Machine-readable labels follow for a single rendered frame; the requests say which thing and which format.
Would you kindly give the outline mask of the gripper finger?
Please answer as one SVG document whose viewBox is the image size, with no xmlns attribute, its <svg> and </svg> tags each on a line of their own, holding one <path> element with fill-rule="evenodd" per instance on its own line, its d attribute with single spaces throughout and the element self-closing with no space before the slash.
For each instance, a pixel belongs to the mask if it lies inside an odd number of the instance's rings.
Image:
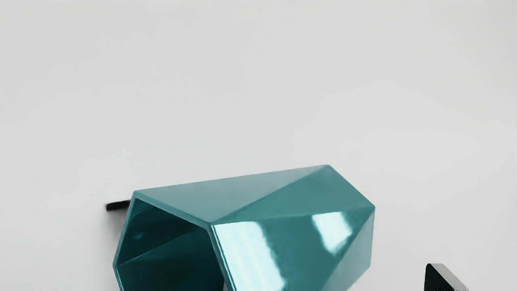
<svg viewBox="0 0 517 291">
<path fill-rule="evenodd" d="M 429 263 L 425 267 L 424 291 L 470 291 L 444 264 Z"/>
</svg>

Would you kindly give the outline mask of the teal faceted mug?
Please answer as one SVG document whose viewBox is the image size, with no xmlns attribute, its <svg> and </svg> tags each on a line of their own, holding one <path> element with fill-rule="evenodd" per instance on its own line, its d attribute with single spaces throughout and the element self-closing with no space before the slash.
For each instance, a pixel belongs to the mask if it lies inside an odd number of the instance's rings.
<svg viewBox="0 0 517 291">
<path fill-rule="evenodd" d="M 120 291 L 347 291 L 374 217 L 328 164 L 136 190 L 113 268 Z"/>
</svg>

